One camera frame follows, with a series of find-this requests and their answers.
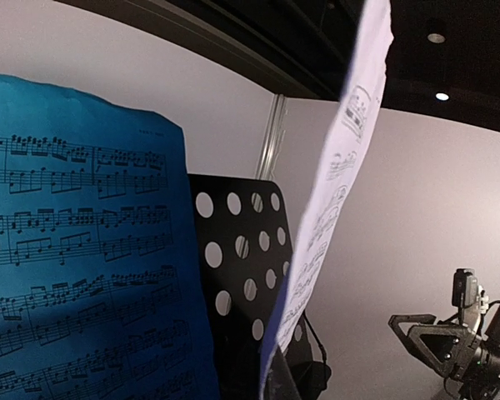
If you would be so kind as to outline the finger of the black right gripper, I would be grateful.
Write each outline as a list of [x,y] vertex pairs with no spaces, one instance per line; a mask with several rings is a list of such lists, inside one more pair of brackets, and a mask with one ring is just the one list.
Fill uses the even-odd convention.
[[407,352],[442,378],[454,370],[469,329],[454,323],[437,323],[432,314],[392,315],[388,321]]

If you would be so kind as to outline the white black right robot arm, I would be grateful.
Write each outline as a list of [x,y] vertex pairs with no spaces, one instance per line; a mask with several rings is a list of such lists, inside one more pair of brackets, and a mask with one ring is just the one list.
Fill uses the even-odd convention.
[[500,301],[485,333],[474,332],[454,314],[392,315],[388,326],[407,352],[448,382],[460,387],[455,399],[497,399],[500,393]]

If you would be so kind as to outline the blue sheet music paper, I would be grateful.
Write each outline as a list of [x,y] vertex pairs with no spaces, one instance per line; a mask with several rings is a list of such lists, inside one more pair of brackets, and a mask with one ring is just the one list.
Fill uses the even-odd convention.
[[0,399],[216,399],[182,129],[0,75]]

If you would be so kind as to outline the black perforated music stand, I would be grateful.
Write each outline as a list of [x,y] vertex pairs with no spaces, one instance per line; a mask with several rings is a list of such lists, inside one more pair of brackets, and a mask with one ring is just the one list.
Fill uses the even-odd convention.
[[283,194],[270,181],[189,180],[220,397],[256,399],[264,331],[293,253]]

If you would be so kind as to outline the lavender paper sheet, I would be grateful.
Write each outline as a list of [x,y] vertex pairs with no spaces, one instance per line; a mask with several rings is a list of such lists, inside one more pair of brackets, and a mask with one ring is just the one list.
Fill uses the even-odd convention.
[[368,151],[383,99],[392,41],[390,2],[365,2],[337,114],[327,131],[289,268],[262,338],[259,398],[273,386],[273,356],[291,342]]

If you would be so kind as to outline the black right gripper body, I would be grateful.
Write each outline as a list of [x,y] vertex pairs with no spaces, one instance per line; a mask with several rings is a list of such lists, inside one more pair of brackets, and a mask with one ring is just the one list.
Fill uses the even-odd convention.
[[487,366],[488,351],[483,341],[483,320],[459,322],[444,320],[441,376],[450,379],[475,379]]

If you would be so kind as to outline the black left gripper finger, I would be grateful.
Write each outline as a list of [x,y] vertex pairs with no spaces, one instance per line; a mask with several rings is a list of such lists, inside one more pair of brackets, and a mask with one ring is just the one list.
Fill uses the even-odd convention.
[[296,400],[300,398],[287,360],[279,347],[272,357],[262,398],[265,400]]

